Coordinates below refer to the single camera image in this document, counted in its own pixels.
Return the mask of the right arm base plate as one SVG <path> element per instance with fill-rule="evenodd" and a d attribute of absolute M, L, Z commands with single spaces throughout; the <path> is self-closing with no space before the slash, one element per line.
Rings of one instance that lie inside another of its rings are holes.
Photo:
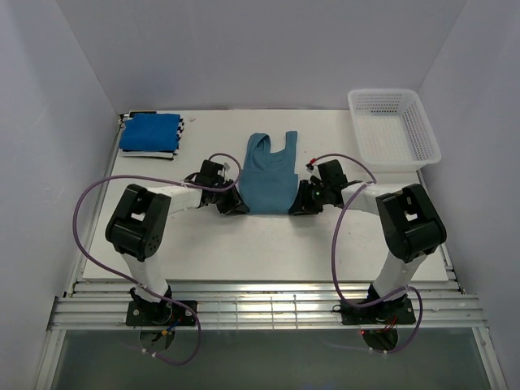
<path fill-rule="evenodd" d="M 332 312 L 340 314 L 343 325 L 413 325 L 416 323 L 414 309 L 409 298 L 386 301 L 363 309 L 339 304 Z"/>

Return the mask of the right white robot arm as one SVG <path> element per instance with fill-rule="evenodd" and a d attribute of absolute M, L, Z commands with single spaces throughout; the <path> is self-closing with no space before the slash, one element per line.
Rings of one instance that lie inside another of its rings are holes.
<path fill-rule="evenodd" d="M 367 310 L 377 323 L 387 322 L 396 312 L 396 302 L 408 297 L 416 271 L 447 239 L 447 232 L 427 191 L 420 184 L 402 188 L 370 181 L 350 181 L 337 160 L 318 165 L 318 175 L 301 180 L 290 215 L 317 215 L 325 206 L 341 209 L 331 244 L 331 274 L 340 300 L 358 310 Z M 347 299 L 339 285 L 336 246 L 340 225 L 348 210 L 379 218 L 388 255 L 377 278 L 370 284 L 366 300 Z"/>

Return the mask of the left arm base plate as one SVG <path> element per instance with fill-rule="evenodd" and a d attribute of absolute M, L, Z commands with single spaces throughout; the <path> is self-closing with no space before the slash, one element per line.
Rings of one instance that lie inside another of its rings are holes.
<path fill-rule="evenodd" d="M 130 301 L 128 304 L 126 326 L 168 327 L 174 323 L 180 326 L 194 326 L 196 321 L 190 310 L 172 305 L 170 302 Z"/>

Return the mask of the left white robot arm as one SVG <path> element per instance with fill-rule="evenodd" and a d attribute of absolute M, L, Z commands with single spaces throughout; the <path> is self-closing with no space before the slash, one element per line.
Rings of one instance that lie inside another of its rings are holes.
<path fill-rule="evenodd" d="M 132 299 L 145 303 L 144 314 L 154 324 L 166 323 L 172 305 L 163 297 L 171 289 L 158 264 L 168 218 L 174 213 L 214 205 L 222 215 L 245 215 L 249 207 L 242 200 L 226 168 L 205 160 L 198 172 L 179 185 L 146 188 L 126 187 L 106 227 L 105 237 L 127 263 L 136 287 Z"/>

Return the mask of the teal tank top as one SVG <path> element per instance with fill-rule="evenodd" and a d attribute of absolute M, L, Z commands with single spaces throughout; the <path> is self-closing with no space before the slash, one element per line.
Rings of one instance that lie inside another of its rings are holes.
<path fill-rule="evenodd" d="M 285 146 L 271 150 L 266 133 L 250 136 L 244 166 L 239 179 L 239 192 L 252 215 L 286 215 L 298 191 L 295 172 L 297 156 L 296 131 L 285 133 Z"/>

